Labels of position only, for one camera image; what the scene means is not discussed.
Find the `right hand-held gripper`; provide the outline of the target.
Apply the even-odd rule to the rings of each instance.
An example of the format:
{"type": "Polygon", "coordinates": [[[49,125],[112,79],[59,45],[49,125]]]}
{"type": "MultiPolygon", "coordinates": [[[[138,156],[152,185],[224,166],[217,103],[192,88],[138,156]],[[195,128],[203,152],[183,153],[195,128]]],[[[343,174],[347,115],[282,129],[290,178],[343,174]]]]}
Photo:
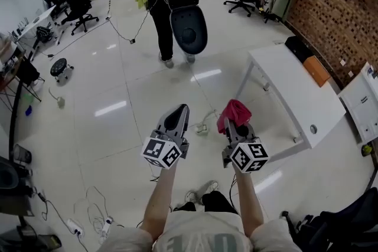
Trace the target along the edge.
{"type": "Polygon", "coordinates": [[[253,127],[245,123],[236,127],[234,121],[224,118],[224,132],[229,144],[222,151],[223,167],[235,165],[241,173],[261,170],[270,160],[266,146],[255,137],[253,127]]]}

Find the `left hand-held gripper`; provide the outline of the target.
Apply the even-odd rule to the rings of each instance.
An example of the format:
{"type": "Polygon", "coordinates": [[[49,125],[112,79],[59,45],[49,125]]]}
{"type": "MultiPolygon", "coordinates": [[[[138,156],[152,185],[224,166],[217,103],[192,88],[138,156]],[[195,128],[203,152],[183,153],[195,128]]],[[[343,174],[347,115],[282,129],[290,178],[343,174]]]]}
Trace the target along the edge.
{"type": "Polygon", "coordinates": [[[151,165],[170,169],[187,156],[189,142],[184,138],[188,128],[190,109],[179,104],[159,119],[156,129],[144,141],[141,156],[151,165]]]}

